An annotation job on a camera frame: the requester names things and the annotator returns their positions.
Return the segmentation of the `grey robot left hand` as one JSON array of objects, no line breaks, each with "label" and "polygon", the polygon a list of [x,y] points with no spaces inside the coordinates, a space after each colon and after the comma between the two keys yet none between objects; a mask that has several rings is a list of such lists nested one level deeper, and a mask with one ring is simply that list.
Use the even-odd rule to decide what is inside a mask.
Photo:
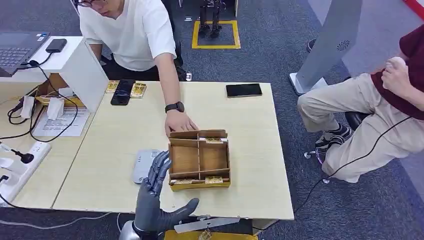
[{"label": "grey robot left hand", "polygon": [[171,230],[187,219],[198,207],[200,200],[193,198],[175,211],[160,207],[163,183],[171,165],[169,151],[161,151],[152,162],[147,177],[143,178],[137,195],[134,226],[137,231],[160,233]]}]

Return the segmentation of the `person's left hand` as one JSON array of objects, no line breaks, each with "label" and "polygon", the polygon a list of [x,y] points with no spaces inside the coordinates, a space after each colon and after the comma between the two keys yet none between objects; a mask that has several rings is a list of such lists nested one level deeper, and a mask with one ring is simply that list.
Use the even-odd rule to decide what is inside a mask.
[{"label": "person's left hand", "polygon": [[190,119],[185,112],[178,110],[169,110],[166,112],[165,132],[169,137],[171,132],[198,131],[197,125]]}]

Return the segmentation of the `person's hand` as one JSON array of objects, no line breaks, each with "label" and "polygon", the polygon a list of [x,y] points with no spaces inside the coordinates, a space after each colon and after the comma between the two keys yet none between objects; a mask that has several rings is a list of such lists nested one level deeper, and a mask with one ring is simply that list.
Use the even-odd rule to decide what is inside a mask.
[{"label": "person's hand", "polygon": [[396,56],[388,59],[381,79],[384,89],[400,98],[408,99],[412,85],[409,79],[408,66],[403,58]]}]

